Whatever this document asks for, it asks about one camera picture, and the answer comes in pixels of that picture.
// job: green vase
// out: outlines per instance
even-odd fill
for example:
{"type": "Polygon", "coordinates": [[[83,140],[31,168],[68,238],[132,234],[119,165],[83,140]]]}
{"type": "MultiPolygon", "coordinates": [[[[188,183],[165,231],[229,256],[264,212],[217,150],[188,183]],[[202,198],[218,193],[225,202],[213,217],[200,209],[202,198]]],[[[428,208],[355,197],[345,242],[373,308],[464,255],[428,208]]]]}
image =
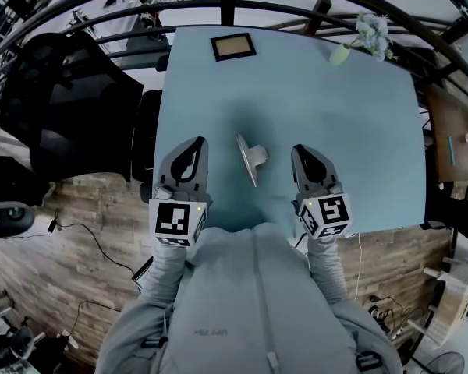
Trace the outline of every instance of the green vase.
{"type": "Polygon", "coordinates": [[[331,66],[338,66],[342,64],[350,54],[350,49],[344,44],[340,44],[329,57],[329,63],[331,66]]]}

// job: sleeve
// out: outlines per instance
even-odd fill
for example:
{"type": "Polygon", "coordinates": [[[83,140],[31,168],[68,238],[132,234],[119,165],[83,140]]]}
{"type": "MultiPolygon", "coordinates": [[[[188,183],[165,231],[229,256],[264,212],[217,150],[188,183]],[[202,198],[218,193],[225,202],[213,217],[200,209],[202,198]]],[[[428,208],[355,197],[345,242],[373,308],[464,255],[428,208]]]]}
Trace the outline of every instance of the sleeve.
{"type": "Polygon", "coordinates": [[[400,374],[402,363],[390,340],[373,318],[346,296],[345,276],[338,254],[336,238],[309,240],[308,261],[310,275],[350,337],[354,340],[356,355],[374,352],[381,357],[382,367],[367,374],[400,374]]]}
{"type": "Polygon", "coordinates": [[[142,348],[144,340],[159,340],[167,308],[175,301],[186,261],[186,249],[156,245],[154,262],[142,280],[139,298],[123,309],[109,330],[97,360],[96,374],[145,373],[157,348],[142,348]]]}

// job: floor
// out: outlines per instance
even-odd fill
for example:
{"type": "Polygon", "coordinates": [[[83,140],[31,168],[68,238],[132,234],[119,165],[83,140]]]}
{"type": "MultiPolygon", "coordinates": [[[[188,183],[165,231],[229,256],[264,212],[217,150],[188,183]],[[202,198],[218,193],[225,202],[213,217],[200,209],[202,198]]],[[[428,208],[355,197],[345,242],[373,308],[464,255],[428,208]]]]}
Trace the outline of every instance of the floor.
{"type": "MultiPolygon", "coordinates": [[[[26,149],[1,145],[0,154],[13,155],[28,165],[26,149]]],[[[127,184],[119,175],[97,174],[58,183],[37,210],[34,228],[27,233],[40,236],[0,240],[0,288],[15,301],[20,316],[29,316],[35,329],[52,336],[71,330],[78,305],[85,299],[121,309],[137,296],[131,273],[103,257],[81,226],[42,236],[56,210],[60,210],[62,225],[85,224],[110,257],[134,270],[151,256],[147,205],[140,201],[137,182],[127,184]]],[[[369,295],[391,296],[405,309],[420,307],[426,312],[435,281],[423,275],[422,269],[440,268],[442,258],[449,254],[450,238],[449,231],[422,231],[419,226],[360,235],[363,251],[357,302],[362,304],[369,295]]],[[[305,250],[305,242],[300,248],[305,250]]],[[[354,298],[360,264],[358,237],[339,240],[339,251],[349,297],[354,298]]],[[[392,301],[379,306],[393,309],[395,326],[400,328],[400,307],[392,301]]],[[[418,309],[412,318],[419,319],[424,312],[418,309]]],[[[117,315],[97,305],[82,304],[73,332],[80,348],[70,349],[68,356],[94,365],[117,315]]],[[[389,317],[387,325],[392,328],[392,324],[389,317]]],[[[395,345],[416,336],[405,326],[395,345]]]]}

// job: gray hoodie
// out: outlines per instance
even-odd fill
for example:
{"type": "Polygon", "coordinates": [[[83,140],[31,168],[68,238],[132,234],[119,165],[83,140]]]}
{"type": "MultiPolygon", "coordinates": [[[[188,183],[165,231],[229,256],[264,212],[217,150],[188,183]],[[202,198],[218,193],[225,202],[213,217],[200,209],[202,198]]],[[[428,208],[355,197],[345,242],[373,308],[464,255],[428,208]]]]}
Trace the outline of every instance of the gray hoodie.
{"type": "Polygon", "coordinates": [[[346,298],[335,240],[308,250],[307,261],[274,224],[208,228],[188,251],[157,245],[96,373],[356,373],[370,351],[382,367],[367,374],[401,373],[380,327],[346,298]]]}

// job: table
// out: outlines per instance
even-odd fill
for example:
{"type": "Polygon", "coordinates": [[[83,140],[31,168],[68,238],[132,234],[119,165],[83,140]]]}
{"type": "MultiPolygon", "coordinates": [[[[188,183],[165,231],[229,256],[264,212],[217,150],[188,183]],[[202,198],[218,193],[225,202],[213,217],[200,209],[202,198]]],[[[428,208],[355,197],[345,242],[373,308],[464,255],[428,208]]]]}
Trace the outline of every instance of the table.
{"type": "Polygon", "coordinates": [[[433,132],[435,163],[440,182],[468,180],[468,107],[440,87],[424,89],[433,132]],[[448,137],[452,139],[454,164],[451,162],[448,137]]]}
{"type": "Polygon", "coordinates": [[[207,226],[229,231],[263,221],[299,236],[290,203],[291,150],[302,143],[336,167],[350,195],[350,232],[379,231],[424,221],[424,143],[408,72],[358,51],[339,67],[335,44],[261,29],[178,29],[168,63],[154,166],[184,140],[209,143],[207,226]],[[248,32],[257,55],[216,62],[212,37],[248,32]],[[266,146],[255,189],[236,133],[266,146]]]}

